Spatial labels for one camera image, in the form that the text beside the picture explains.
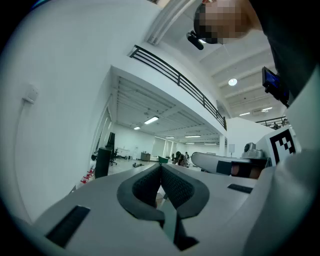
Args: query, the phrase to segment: wall socket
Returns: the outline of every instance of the wall socket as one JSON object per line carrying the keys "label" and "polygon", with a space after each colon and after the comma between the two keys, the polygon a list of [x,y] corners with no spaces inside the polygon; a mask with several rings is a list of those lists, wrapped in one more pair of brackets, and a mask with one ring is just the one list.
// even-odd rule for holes
{"label": "wall socket", "polygon": [[26,102],[35,104],[35,101],[37,100],[38,95],[39,95],[39,90],[34,85],[28,84],[26,94],[25,94],[25,97],[23,97],[23,99]]}

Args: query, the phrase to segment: black speaker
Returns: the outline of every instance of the black speaker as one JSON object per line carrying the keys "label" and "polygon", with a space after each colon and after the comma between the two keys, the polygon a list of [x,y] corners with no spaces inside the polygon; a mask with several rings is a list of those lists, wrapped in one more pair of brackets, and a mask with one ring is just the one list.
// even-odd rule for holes
{"label": "black speaker", "polygon": [[111,147],[100,147],[95,165],[95,178],[101,178],[108,175],[109,163],[112,154]]}

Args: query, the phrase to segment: ceiling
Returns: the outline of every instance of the ceiling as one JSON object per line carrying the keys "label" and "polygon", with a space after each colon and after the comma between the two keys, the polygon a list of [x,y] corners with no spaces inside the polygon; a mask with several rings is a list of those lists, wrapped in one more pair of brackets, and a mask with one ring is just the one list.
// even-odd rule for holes
{"label": "ceiling", "polygon": [[[224,45],[206,43],[203,50],[198,50],[187,40],[186,33],[193,30],[194,13],[201,2],[196,0],[188,7],[167,30],[162,40],[178,48],[213,78],[229,104],[233,117],[248,112],[250,115],[245,118],[249,120],[251,116],[261,120],[281,116],[282,104],[265,93],[262,86],[263,66],[277,73],[267,37],[262,31],[253,30],[241,39],[234,39]],[[235,86],[228,84],[231,78],[237,79]],[[228,116],[219,101],[217,105],[219,112]],[[261,112],[262,109],[271,107],[269,112]]]}
{"label": "ceiling", "polygon": [[[146,90],[123,77],[118,78],[116,90],[119,125],[132,129],[140,127],[140,132],[160,138],[174,137],[170,140],[176,142],[219,145],[219,135],[215,128],[204,124],[199,116],[191,116],[187,108],[182,109],[151,90]],[[150,124],[144,124],[154,116],[159,119]],[[185,138],[188,135],[201,137]]]}

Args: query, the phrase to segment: white pillar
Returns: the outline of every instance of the white pillar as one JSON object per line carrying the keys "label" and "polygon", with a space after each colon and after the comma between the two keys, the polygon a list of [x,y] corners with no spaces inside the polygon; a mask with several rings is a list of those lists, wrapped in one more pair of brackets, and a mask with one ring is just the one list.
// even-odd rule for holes
{"label": "white pillar", "polygon": [[225,141],[224,135],[220,135],[219,156],[225,157]]}

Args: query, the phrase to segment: white wall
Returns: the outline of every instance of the white wall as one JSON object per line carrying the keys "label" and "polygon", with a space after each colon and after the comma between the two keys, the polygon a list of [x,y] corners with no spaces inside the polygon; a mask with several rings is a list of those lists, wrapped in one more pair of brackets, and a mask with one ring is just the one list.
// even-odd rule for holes
{"label": "white wall", "polygon": [[235,117],[226,120],[227,126],[227,157],[230,157],[229,144],[235,144],[232,157],[240,158],[247,143],[257,143],[264,135],[274,130],[264,125]]}
{"label": "white wall", "polygon": [[[60,0],[20,24],[0,60],[1,191],[12,214],[33,222],[79,181],[111,93],[111,63],[143,40],[160,10],[146,0]],[[39,97],[23,106],[28,83]]]}
{"label": "white wall", "polygon": [[135,148],[138,147],[138,159],[141,156],[141,152],[146,151],[151,154],[155,136],[119,124],[113,125],[112,132],[115,133],[114,149],[130,150],[129,156],[132,157]]}
{"label": "white wall", "polygon": [[167,142],[165,139],[154,138],[154,143],[152,147],[152,157],[164,157],[165,146],[167,146]]}

